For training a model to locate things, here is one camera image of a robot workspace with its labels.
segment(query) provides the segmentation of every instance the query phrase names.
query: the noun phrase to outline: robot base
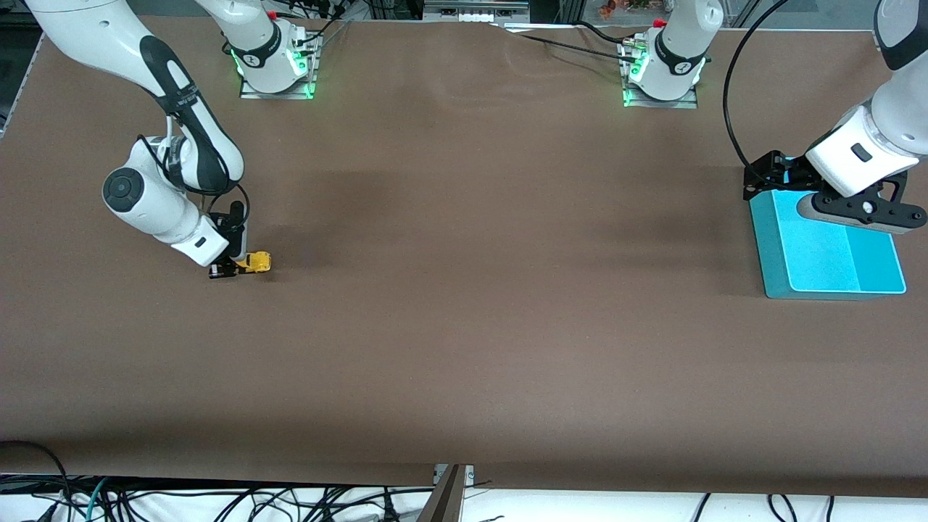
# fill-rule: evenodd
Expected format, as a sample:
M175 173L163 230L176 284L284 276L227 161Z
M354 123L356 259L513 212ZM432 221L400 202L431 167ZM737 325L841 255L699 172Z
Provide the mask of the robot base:
M690 91L680 99L672 101L663 101L654 99L644 94L641 87L629 81L628 77L636 67L640 67L648 59L647 53L644 52L646 46L644 33L635 35L634 39L626 39L624 43L616 45L619 56L630 56L638 60L636 63L620 62L619 73L622 75L622 99L626 107L651 107L656 109L696 109L696 87L690 88Z
M277 93L263 93L254 89L242 78L238 97L243 99L313 99L316 96L316 80L319 76L319 55L322 53L322 45L322 38L315 38L306 44L304 52L307 54L304 66L308 72L290 88ZM294 66L303 66L303 61L295 62Z

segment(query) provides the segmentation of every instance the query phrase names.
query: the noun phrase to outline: blue bin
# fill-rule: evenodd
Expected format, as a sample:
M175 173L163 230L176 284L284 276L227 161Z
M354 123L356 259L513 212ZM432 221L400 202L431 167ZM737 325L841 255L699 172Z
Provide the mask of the blue bin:
M857 301L904 294L893 236L805 219L796 204L808 193L771 190L751 200L767 297Z

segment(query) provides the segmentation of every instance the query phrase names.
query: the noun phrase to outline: brown tabletop surface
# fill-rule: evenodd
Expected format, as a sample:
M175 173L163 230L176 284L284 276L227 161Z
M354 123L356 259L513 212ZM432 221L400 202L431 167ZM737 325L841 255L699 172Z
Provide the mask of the brown tabletop surface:
M316 99L241 100L210 19L146 22L241 148L274 270L210 281L114 217L102 180L163 115L45 41L0 143L3 438L84 475L928 494L928 232L904 296L765 298L720 110L742 33L668 111L475 23L355 23ZM759 33L734 124L799 154L888 76L869 33Z

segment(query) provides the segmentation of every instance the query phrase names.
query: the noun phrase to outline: white robot link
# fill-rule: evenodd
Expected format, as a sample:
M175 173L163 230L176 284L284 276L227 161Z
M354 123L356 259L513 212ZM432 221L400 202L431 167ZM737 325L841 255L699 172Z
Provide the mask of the white robot link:
M639 65L631 68L628 81L654 99L683 98L699 83L706 51L724 18L718 0L677 2L666 26L652 27L636 38L643 40L644 49L632 55Z
M272 21L260 0L197 1L220 24L236 53L254 57L240 67L254 88L277 92L299 79L299 68L288 58L301 44L297 38L305 36L303 28ZM177 55L148 31L125 0L26 4L62 53L141 86L168 115L166 136L140 137L128 161L106 178L102 193L109 209L199 265L210 266L212 277L234 275L229 265L246 259L249 210L236 202L228 215L205 215L187 192L228 193L240 182L244 163ZM173 123L182 136L172 136ZM226 260L224 267L217 266L218 259Z
M928 0L881 0L875 32L892 78L804 156L773 150L745 168L745 200L811 190L797 208L809 219L895 234L928 221L921 207L901 202L908 170L928 155ZM895 187L889 199L886 184Z

